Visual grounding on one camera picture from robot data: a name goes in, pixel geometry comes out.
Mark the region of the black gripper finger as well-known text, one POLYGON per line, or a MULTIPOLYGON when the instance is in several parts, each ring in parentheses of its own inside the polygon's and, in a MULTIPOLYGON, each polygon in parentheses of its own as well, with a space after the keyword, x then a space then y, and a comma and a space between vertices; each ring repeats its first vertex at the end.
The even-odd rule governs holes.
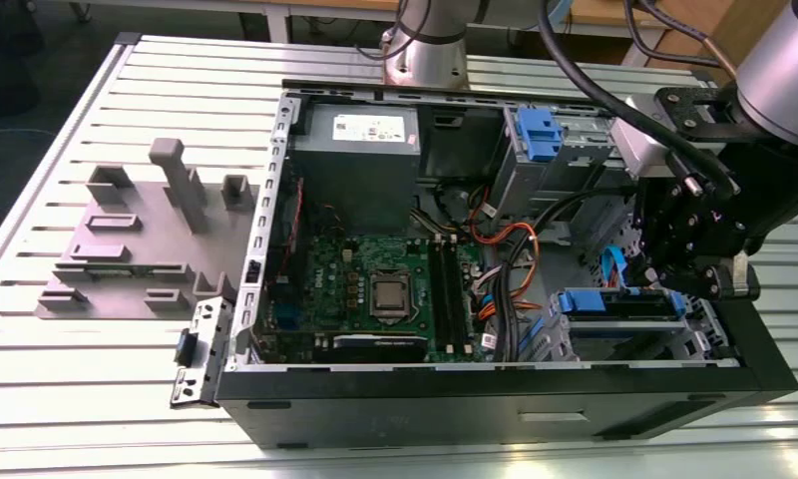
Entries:
POLYGON ((671 179, 642 179, 638 186, 642 264, 637 278, 642 284, 650 284, 657 281, 658 269, 667 257, 671 214, 678 206, 678 184, 671 179))
POLYGON ((703 299, 759 297, 759 281, 746 253, 703 265, 691 263, 666 267, 663 286, 703 299))

